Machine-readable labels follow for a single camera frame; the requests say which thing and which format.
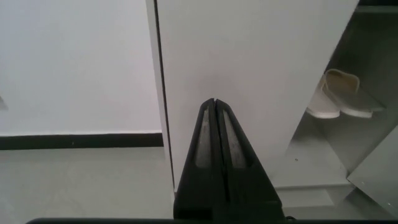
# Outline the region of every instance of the white cabinet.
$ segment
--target white cabinet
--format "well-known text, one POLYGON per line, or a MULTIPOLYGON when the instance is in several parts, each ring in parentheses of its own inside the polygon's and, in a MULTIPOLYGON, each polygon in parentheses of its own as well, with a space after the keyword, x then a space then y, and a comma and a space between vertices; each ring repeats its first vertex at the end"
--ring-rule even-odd
MULTIPOLYGON (((285 207, 336 205, 354 189, 349 180, 358 186, 355 174, 368 172, 355 169, 371 152, 363 164, 376 166, 378 152, 391 159, 394 132, 383 139, 398 123, 398 14, 354 12, 357 3, 158 2, 175 186, 209 98, 232 107, 285 207), (356 75, 383 110, 371 118, 305 113, 329 68, 356 75)), ((390 177, 391 170, 380 172, 390 177)), ((361 177, 372 182, 370 174, 361 177)))
MULTIPOLYGON (((175 186, 209 98, 232 107, 270 177, 280 187, 295 185, 283 161, 299 149, 287 152, 289 142, 356 4, 158 1, 175 186)), ((311 169, 309 159, 302 172, 311 169)))

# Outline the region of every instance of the white slipper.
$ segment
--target white slipper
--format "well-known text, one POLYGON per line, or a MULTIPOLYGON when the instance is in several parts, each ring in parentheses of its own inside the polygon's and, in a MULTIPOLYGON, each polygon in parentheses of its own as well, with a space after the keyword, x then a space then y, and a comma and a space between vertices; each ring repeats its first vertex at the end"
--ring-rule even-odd
POLYGON ((341 112, 359 118, 371 118, 373 111, 384 108, 359 87, 359 78, 355 75, 330 69, 325 73, 325 88, 341 112))
POLYGON ((337 118, 340 115, 340 110, 323 92, 325 82, 325 76, 323 76, 319 81, 317 89, 312 96, 311 102, 305 111, 316 118, 337 118))

